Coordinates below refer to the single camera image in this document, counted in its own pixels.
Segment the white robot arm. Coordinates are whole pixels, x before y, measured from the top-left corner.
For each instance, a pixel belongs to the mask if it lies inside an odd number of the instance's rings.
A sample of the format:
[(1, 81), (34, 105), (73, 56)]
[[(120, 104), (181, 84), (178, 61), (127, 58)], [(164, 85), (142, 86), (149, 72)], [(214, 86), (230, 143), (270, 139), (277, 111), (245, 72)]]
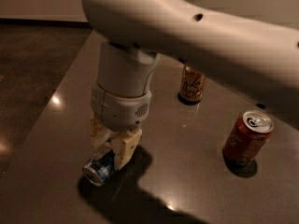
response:
[(161, 57), (186, 63), (299, 125), (299, 32), (194, 6), (184, 0), (82, 0), (101, 47), (92, 108), (113, 131), (149, 113)]

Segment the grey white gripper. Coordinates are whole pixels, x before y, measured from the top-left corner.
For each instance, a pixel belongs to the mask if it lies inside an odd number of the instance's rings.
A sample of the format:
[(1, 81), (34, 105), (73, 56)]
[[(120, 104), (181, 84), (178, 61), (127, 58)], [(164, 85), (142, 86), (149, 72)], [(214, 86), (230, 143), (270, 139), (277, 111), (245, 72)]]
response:
[[(124, 98), (104, 91), (97, 84), (93, 86), (90, 118), (91, 144), (94, 149), (102, 146), (114, 132), (125, 131), (143, 122), (150, 109), (151, 92), (141, 97)], [(111, 142), (114, 153), (114, 168), (120, 170), (132, 158), (142, 137), (142, 129), (118, 133)]]

